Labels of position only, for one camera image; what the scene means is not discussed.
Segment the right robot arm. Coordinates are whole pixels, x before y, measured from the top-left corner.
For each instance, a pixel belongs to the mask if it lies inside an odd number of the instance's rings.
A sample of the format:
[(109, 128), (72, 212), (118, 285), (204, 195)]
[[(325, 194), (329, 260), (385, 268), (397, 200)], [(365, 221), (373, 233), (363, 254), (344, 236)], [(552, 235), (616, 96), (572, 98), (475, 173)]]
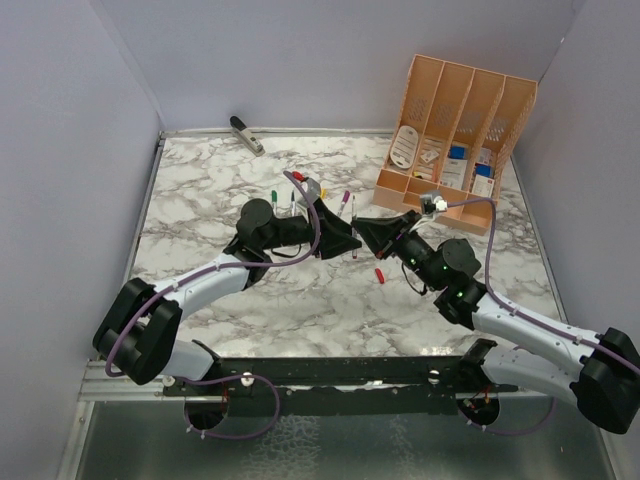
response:
[(481, 263), (465, 239), (432, 248), (414, 227), (415, 212), (360, 218), (353, 229), (380, 260), (398, 258), (431, 291), (438, 312), (452, 324), (478, 330), (519, 347), (492, 346), (459, 367), (461, 383), (521, 386), (561, 399), (591, 423), (614, 434), (628, 432), (639, 412), (639, 352), (624, 332), (603, 333), (566, 325), (524, 309), (475, 275)]

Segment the purple pen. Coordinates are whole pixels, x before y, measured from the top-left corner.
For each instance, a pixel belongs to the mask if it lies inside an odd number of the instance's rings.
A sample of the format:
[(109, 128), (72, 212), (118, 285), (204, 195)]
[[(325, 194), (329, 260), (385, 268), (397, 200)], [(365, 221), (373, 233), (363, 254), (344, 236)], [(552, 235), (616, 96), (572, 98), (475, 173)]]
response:
[(336, 215), (337, 215), (338, 217), (341, 217), (341, 216), (342, 216), (342, 214), (343, 214), (343, 212), (344, 212), (344, 209), (345, 209), (345, 207), (346, 207), (346, 205), (347, 205), (347, 203), (348, 203), (348, 201), (349, 201), (349, 198), (350, 198), (350, 192), (349, 192), (348, 190), (346, 190), (346, 191), (344, 192), (343, 196), (342, 196), (342, 199), (341, 199), (341, 202), (340, 202), (339, 208), (338, 208), (337, 213), (336, 213)]

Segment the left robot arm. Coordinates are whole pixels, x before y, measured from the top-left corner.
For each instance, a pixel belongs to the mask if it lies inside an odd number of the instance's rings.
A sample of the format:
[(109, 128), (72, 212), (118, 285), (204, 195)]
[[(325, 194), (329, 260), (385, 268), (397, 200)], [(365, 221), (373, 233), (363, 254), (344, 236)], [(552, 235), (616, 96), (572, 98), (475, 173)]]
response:
[(241, 209), (232, 241), (213, 261), (156, 283), (126, 282), (98, 327), (93, 347), (138, 385), (164, 375), (186, 379), (195, 392), (210, 394), (221, 380), (217, 356), (195, 341), (178, 340), (180, 323), (259, 282), (271, 267), (269, 251), (303, 244), (322, 260), (361, 246), (351, 226), (322, 200), (304, 216), (279, 218), (267, 201), (252, 199)]

